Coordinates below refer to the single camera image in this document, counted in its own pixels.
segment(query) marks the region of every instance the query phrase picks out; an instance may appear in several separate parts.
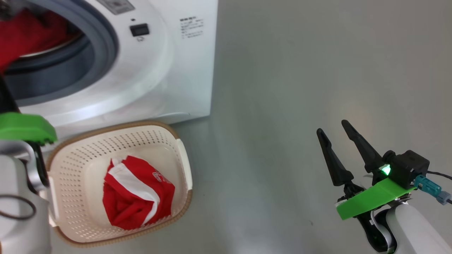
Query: plastic laundry basket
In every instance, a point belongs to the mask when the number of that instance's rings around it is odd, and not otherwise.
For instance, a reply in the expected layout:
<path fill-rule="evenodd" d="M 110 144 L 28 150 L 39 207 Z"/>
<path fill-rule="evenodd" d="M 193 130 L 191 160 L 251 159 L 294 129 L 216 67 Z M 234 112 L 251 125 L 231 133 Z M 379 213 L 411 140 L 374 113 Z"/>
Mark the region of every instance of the plastic laundry basket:
<path fill-rule="evenodd" d="M 135 230 L 112 226 L 102 202 L 111 158 L 127 155 L 148 161 L 175 186 L 171 216 Z M 47 163 L 51 224 L 76 247 L 127 240 L 165 227 L 188 209 L 192 176 L 184 144 L 169 126 L 135 122 L 109 127 L 59 145 Z"/>

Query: red clothing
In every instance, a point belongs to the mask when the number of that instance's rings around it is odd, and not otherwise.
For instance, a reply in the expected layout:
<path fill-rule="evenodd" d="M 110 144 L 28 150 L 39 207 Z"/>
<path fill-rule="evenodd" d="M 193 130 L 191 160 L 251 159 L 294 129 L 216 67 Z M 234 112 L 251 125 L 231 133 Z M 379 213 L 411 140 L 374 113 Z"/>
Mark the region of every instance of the red clothing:
<path fill-rule="evenodd" d="M 147 161 L 128 156 L 110 162 L 104 207 L 113 226 L 136 229 L 171 215 L 174 185 Z"/>
<path fill-rule="evenodd" d="M 67 20 L 48 11 L 42 21 L 24 9 L 10 21 L 0 22 L 0 74 L 20 56 L 50 49 L 71 38 Z"/>

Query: green led light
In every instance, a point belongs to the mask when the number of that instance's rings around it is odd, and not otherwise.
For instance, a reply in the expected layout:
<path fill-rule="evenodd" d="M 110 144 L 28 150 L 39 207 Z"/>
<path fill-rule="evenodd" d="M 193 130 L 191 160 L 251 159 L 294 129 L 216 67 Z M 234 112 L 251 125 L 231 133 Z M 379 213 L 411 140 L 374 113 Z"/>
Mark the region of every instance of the green led light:
<path fill-rule="evenodd" d="M 389 175 L 389 172 L 391 172 L 391 167 L 388 165 L 388 166 L 382 168 L 381 170 L 383 171 L 383 173 L 385 175 Z"/>

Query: washing machine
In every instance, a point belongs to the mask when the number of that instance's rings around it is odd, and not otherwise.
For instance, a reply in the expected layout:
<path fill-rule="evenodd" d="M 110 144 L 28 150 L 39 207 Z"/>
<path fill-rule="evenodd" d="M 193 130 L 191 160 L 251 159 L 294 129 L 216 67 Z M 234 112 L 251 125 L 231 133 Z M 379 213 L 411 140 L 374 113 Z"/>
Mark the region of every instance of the washing machine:
<path fill-rule="evenodd" d="M 124 122 L 210 114 L 217 0 L 22 4 L 51 10 L 79 31 L 5 72 L 21 112 L 44 116 L 60 139 Z"/>

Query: cable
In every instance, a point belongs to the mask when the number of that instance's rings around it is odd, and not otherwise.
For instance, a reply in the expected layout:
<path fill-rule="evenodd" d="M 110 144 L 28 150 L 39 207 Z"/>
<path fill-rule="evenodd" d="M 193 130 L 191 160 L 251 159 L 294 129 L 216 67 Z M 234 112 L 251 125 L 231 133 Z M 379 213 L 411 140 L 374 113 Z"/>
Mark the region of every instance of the cable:
<path fill-rule="evenodd" d="M 443 176 L 443 177 L 445 177 L 445 178 L 448 178 L 449 180 L 452 180 L 452 176 L 446 175 L 446 174 L 443 174 L 443 173 L 440 173 L 440 172 L 427 171 L 427 173 L 428 173 L 428 174 L 440 175 L 440 176 Z"/>
<path fill-rule="evenodd" d="M 28 219 L 32 218 L 36 214 L 36 206 L 30 200 L 28 200 L 26 198 L 16 196 L 16 195 L 9 195 L 9 194 L 0 195 L 0 198 L 13 198 L 13 199 L 23 201 L 23 202 L 27 203 L 33 210 L 33 212 L 30 215 L 26 215 L 26 216 L 14 216 L 14 215 L 10 215 L 10 214 L 0 211 L 0 216 L 9 218 L 9 219 L 13 219 L 13 220 L 24 221 L 24 220 L 28 220 Z"/>

